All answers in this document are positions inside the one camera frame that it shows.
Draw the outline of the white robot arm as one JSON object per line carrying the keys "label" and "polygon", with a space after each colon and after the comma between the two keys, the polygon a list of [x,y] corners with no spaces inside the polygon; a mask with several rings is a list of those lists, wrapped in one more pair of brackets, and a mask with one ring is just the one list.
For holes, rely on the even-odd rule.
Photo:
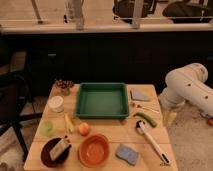
{"label": "white robot arm", "polygon": [[205,118],[213,119],[213,88],[205,84],[207,79],[208,71],[200,63],[192,63],[167,73],[166,87],[158,96],[167,126],[174,121],[176,110],[186,101],[201,109]]}

